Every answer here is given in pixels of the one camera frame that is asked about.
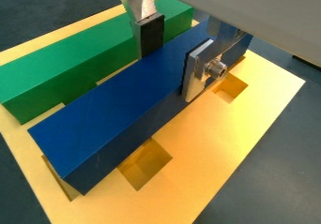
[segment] wooden block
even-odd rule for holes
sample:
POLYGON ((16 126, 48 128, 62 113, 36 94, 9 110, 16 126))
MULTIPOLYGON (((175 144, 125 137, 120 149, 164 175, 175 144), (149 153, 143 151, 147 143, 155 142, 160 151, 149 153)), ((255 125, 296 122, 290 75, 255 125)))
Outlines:
MULTIPOLYGON (((205 26, 192 27, 29 129, 52 167, 81 194, 187 107, 180 97, 185 53, 208 38, 205 26)), ((227 65, 250 41, 246 36, 228 50, 227 65)))
MULTIPOLYGON (((191 27, 192 9, 176 0, 155 5, 165 15, 167 42, 191 27)), ((24 124, 73 101, 133 59, 136 44, 123 14, 0 66, 0 102, 24 124)))

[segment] dark blue floor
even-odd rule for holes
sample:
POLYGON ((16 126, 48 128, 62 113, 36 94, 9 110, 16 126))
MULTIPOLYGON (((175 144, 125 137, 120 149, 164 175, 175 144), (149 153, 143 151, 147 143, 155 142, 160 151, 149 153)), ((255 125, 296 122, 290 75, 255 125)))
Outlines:
POLYGON ((119 0, 0 0, 0 52, 117 4, 119 0))
MULTIPOLYGON (((1 0, 0 51, 116 4, 1 0)), ((250 49, 307 82, 195 223, 321 223, 321 72, 258 39, 250 49)), ((48 223, 2 139, 0 176, 0 223, 48 223)))
POLYGON ((1 134, 0 176, 0 223, 49 223, 1 134))
POLYGON ((318 224, 321 71, 258 39, 250 49, 306 83, 193 224, 318 224))

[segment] rectangular hole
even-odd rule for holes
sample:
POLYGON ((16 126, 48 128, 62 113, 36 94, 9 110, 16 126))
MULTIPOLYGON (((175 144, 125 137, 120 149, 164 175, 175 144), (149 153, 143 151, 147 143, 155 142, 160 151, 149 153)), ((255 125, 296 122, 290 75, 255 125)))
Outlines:
POLYGON ((215 86, 212 92, 227 102, 231 103, 238 95, 247 88, 247 84, 230 73, 224 80, 215 86))
POLYGON ((171 160, 171 155, 148 139, 117 166, 135 190, 139 190, 171 160))
POLYGON ((50 166, 50 163, 46 159, 45 156, 41 156, 41 158, 44 159, 44 162, 46 164, 46 167, 49 169, 50 174, 53 175, 53 178, 58 184, 58 186, 61 187, 61 190, 64 191, 66 198, 69 201, 74 200, 74 198, 81 195, 80 192, 60 178, 60 176, 57 175, 53 167, 50 166))

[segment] blue block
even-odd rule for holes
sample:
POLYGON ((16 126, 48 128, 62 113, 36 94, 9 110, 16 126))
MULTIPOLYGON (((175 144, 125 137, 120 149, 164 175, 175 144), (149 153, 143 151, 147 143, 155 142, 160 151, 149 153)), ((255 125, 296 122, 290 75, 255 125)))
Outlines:
MULTIPOLYGON (((57 174, 81 194, 187 107, 180 97, 185 53, 208 38, 205 25, 196 25, 29 129, 57 174)), ((227 65, 250 41, 244 37, 228 50, 227 65)))

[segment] green wooden block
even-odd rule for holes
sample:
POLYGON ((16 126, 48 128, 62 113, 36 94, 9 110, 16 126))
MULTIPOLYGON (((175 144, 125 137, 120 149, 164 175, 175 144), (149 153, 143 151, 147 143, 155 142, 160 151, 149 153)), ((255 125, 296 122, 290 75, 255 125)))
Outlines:
MULTIPOLYGON (((165 15, 164 42, 191 27, 192 8, 156 0, 165 15)), ((57 41, 0 67, 0 102, 20 124, 58 103, 68 104, 94 83, 136 59, 127 14, 57 41)))

